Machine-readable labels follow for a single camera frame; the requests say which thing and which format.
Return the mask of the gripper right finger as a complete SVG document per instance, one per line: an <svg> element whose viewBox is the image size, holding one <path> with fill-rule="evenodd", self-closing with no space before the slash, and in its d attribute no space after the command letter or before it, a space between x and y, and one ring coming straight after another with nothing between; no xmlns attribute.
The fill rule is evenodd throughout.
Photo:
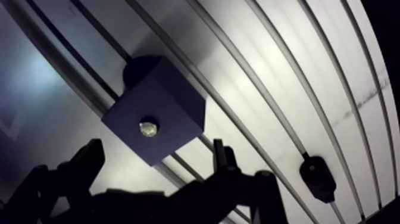
<svg viewBox="0 0 400 224"><path fill-rule="evenodd" d="M235 154L215 139L214 173L193 181L169 198L168 219L173 223L219 223L236 206L248 206L251 223L288 223L274 173L242 173Z"/></svg>

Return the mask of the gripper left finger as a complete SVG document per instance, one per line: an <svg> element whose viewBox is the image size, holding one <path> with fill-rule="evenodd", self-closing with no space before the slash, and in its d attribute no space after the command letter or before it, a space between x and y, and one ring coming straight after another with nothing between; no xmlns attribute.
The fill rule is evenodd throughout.
<svg viewBox="0 0 400 224"><path fill-rule="evenodd" d="M1 223L85 223L93 213L89 188L105 163L100 139L49 170L34 167L1 209Z"/></svg>

